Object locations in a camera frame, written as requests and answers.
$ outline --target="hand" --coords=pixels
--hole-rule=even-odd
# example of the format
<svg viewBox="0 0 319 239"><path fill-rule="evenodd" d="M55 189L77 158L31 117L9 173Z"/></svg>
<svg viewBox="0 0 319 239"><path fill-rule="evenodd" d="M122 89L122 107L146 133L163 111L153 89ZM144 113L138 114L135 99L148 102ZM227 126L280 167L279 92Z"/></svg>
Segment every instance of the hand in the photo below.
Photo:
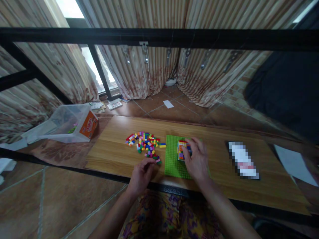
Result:
<svg viewBox="0 0 319 239"><path fill-rule="evenodd" d="M142 162L134 166L130 183L126 192L133 198L137 198L146 189L150 182L156 162L152 158L144 158Z"/></svg>
<svg viewBox="0 0 319 239"><path fill-rule="evenodd" d="M192 137L192 140L185 139L193 151L192 156L189 155L188 150L183 148L183 154L185 157L185 164L188 173L192 176L197 184L209 180L208 173L208 156L207 147L198 138Z"/></svg>

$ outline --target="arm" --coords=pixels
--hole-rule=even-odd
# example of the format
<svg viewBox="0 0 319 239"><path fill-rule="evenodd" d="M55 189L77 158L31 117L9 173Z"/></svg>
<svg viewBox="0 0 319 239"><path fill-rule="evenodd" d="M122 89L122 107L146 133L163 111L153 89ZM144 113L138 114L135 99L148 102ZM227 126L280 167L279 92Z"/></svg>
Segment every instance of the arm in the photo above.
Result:
<svg viewBox="0 0 319 239"><path fill-rule="evenodd" d="M191 157L187 149L183 148L187 170L199 186L207 202L214 209L225 234L233 239L260 238L253 227L210 178L206 145L198 138L192 139L186 139L193 151Z"/></svg>
<svg viewBox="0 0 319 239"><path fill-rule="evenodd" d="M118 237L133 203L149 184L155 164L154 159L144 158L141 163L134 166L127 190L92 232L90 239Z"/></svg>

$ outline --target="orange label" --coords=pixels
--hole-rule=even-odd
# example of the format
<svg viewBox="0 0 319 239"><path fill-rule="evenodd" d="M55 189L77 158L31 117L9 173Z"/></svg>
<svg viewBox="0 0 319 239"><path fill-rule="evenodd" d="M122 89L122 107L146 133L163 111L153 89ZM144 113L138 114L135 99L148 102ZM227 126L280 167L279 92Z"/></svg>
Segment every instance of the orange label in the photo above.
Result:
<svg viewBox="0 0 319 239"><path fill-rule="evenodd" d="M93 115L91 111L87 114L87 117L81 127L80 133L89 139L92 137L93 132L97 126L98 119Z"/></svg>

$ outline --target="pile of lego bricks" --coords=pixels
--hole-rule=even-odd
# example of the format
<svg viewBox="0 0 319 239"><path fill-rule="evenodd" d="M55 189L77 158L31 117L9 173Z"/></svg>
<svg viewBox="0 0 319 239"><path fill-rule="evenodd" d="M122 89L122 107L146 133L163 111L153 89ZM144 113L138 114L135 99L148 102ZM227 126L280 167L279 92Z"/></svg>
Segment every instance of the pile of lego bricks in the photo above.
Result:
<svg viewBox="0 0 319 239"><path fill-rule="evenodd" d="M160 143L159 138L155 138L153 134L144 133L143 131L137 132L135 134L131 134L129 137L126 138L126 144L128 146L132 146L135 141L139 141L136 144L137 151L142 153L142 151L148 151L145 154L145 157L153 158L156 160L157 164L161 164L160 157L155 154L155 147L166 148L165 143Z"/></svg>
<svg viewBox="0 0 319 239"><path fill-rule="evenodd" d="M184 153L183 153L182 146L184 146L188 150L190 156L192 156L192 153L193 153L193 151L190 148L189 143L187 143L184 140L178 141L178 148L177 148L178 158L177 159L179 161L185 161L185 156L184 156Z"/></svg>

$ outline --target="black metal frame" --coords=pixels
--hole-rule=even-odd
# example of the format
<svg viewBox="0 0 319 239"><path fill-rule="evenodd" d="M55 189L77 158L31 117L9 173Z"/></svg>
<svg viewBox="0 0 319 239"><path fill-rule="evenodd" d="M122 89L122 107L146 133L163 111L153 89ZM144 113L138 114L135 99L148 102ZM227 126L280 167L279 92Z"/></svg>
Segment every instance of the black metal frame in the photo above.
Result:
<svg viewBox="0 0 319 239"><path fill-rule="evenodd" d="M0 45L20 62L26 70L0 78L0 91L37 78L64 104L72 104L49 78L14 44L14 42L46 42L87 44L110 100L113 100L102 70L95 44L140 46L148 41L150 47L214 48L274 51L319 51L318 30L192 30L192 29L89 29L89 28L0 28ZM50 165L33 155L0 148L0 157ZM92 170L61 167L80 173L117 180L129 178ZM203 200L201 193L150 183L150 189ZM252 203L231 200L240 210L277 217L311 226L318 226L319 216L305 216Z"/></svg>

